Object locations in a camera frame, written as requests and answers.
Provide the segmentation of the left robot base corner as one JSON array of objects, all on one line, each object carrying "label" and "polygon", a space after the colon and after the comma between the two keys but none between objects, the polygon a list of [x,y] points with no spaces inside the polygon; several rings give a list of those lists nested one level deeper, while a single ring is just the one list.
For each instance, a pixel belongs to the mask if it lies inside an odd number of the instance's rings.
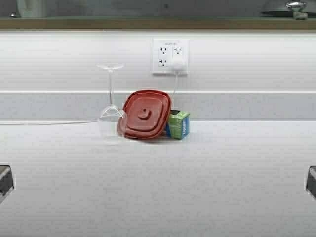
[{"label": "left robot base corner", "polygon": [[12,169],[9,165],[0,166],[0,203],[14,190]]}]

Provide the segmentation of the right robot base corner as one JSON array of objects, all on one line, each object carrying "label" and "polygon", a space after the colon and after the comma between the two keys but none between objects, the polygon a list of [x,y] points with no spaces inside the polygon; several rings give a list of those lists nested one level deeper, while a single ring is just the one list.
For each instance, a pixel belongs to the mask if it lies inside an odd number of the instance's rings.
[{"label": "right robot base corner", "polygon": [[316,198],[316,167],[310,166],[306,181],[306,190]]}]

